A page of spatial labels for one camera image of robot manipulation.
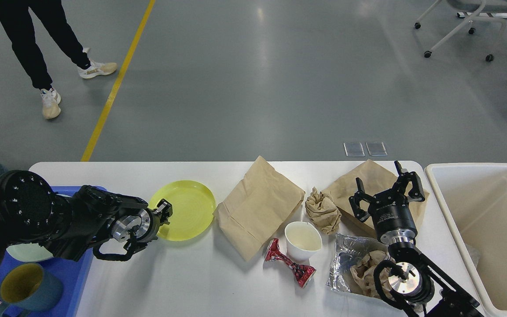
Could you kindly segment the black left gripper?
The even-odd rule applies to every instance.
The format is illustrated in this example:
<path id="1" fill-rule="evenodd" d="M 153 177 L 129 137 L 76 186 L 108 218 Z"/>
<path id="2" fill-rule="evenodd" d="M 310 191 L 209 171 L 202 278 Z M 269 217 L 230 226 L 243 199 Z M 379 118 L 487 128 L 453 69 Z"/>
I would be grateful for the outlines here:
<path id="1" fill-rule="evenodd" d="M 137 242 L 157 240 L 159 227 L 169 225 L 172 215 L 173 206 L 166 199 L 161 199 L 153 210 L 121 207 L 111 223 L 111 237 L 124 242 L 134 233 Z"/>

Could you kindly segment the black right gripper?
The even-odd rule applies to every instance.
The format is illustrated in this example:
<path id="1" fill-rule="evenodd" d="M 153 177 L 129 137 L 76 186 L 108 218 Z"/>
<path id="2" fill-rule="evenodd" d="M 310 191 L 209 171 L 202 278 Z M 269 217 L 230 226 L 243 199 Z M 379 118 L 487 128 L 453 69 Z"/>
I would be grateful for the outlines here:
<path id="1" fill-rule="evenodd" d="M 364 190 L 362 179 L 356 178 L 357 190 L 349 198 L 354 217 L 365 222 L 371 216 L 378 241 L 387 245 L 393 244 L 395 237 L 406 242 L 415 239 L 417 228 L 408 203 L 425 201 L 420 177 L 414 171 L 403 169 L 399 161 L 394 164 L 398 178 L 390 193 L 370 196 Z M 361 201 L 369 203 L 368 211 L 361 208 Z"/>

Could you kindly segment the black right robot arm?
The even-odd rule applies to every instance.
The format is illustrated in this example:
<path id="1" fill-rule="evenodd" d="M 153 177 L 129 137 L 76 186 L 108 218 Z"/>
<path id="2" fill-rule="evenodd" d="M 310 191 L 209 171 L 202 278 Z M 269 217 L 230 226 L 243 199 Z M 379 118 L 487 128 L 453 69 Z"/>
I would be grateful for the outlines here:
<path id="1" fill-rule="evenodd" d="M 479 302 L 415 245 L 417 228 L 410 202 L 425 200 L 420 177 L 396 161 L 398 178 L 391 188 L 369 195 L 356 178 L 357 191 L 349 198 L 359 221 L 371 218 L 378 241 L 388 247 L 390 259 L 381 261 L 373 273 L 374 285 L 382 301 L 415 317 L 416 306 L 425 307 L 441 286 L 441 300 L 426 317 L 480 317 Z"/>

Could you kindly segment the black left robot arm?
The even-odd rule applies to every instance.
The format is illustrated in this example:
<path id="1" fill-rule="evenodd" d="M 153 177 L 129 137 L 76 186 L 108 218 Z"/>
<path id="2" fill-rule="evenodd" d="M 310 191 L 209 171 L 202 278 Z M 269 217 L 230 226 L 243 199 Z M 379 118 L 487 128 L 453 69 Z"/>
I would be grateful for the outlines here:
<path id="1" fill-rule="evenodd" d="M 92 249 L 97 259 L 125 262 L 157 239 L 172 214 L 165 199 L 149 207 L 93 185 L 65 197 L 32 171 L 8 171 L 0 175 L 0 265 L 20 243 L 38 243 L 56 258 L 78 261 Z"/>

